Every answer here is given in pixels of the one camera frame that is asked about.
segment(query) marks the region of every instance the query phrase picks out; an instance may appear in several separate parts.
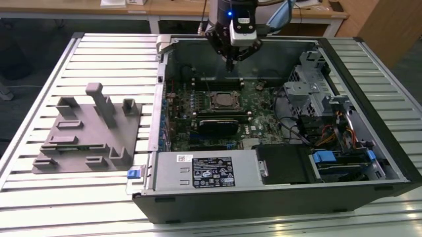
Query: white desk leg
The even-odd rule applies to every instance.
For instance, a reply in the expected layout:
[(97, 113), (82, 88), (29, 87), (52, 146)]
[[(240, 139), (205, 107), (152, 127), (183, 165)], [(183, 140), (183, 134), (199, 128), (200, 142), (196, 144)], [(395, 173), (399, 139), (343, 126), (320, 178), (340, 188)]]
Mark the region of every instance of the white desk leg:
[(331, 23), (323, 32), (323, 37), (335, 37), (338, 29), (340, 28), (343, 19), (331, 19)]
[(151, 34), (159, 34), (159, 16), (148, 16)]

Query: dark floor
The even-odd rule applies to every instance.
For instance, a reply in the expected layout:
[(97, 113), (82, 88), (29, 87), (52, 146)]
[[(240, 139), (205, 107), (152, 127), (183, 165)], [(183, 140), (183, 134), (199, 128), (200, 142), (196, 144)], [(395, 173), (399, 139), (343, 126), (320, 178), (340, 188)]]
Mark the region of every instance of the dark floor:
[[(9, 90), (14, 98), (8, 102), (0, 101), (0, 156), (6, 149), (6, 142), (2, 140), (13, 138), (73, 32), (149, 33), (147, 21), (65, 20), (61, 28), (58, 21), (42, 19), (4, 19), (2, 23), (5, 25), (0, 23), (0, 31), (16, 40), (33, 72), (24, 79), (1, 80), (5, 86), (13, 86)], [(183, 25), (160, 22), (160, 28), (164, 34), (193, 34), (197, 22), (185, 22)], [(418, 92), (422, 85), (420, 65), (422, 41), (418, 41), (392, 69), (392, 73), (419, 103), (422, 103), (422, 94)]]

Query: aluminum extrusion table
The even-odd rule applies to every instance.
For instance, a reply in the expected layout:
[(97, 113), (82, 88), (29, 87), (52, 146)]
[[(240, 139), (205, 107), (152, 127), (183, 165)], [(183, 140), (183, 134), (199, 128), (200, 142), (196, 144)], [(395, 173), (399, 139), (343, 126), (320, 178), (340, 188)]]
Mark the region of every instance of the aluminum extrusion table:
[[(422, 188), (382, 198), (352, 212), (153, 225), (125, 194), (125, 172), (32, 174), (32, 162), (57, 116), (53, 105), (64, 95), (74, 96), (78, 103), (92, 103), (84, 95), (89, 82), (104, 85), (103, 93), (112, 101), (133, 98), (143, 104), (135, 165), (145, 163), (159, 65), (156, 38), (84, 34), (70, 40), (0, 160), (0, 236), (422, 235)], [(330, 43), (415, 166), (422, 168), (419, 104), (364, 43), (351, 39), (330, 39)], [(332, 80), (344, 93), (335, 77)]]

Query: white label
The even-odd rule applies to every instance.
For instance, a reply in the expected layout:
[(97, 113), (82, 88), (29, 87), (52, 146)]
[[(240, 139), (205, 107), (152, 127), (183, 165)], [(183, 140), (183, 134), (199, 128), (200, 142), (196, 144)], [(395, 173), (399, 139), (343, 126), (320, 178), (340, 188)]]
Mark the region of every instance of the white label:
[(177, 162), (192, 162), (193, 155), (177, 155)]
[(64, 151), (78, 151), (77, 148), (58, 148), (57, 149), (60, 152), (64, 152)]
[(251, 19), (249, 19), (249, 18), (239, 18), (239, 19), (237, 19), (237, 22), (239, 22), (240, 24), (248, 24), (248, 23), (251, 22)]
[(147, 14), (145, 11), (127, 11), (127, 13)]

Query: metal bracket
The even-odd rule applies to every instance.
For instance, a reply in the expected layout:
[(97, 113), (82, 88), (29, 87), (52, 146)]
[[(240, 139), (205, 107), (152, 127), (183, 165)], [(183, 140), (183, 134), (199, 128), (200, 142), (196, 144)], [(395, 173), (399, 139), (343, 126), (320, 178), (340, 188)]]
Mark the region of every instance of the metal bracket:
[(163, 54), (168, 52), (171, 50), (168, 47), (171, 44), (171, 35), (159, 35), (156, 42), (157, 53)]

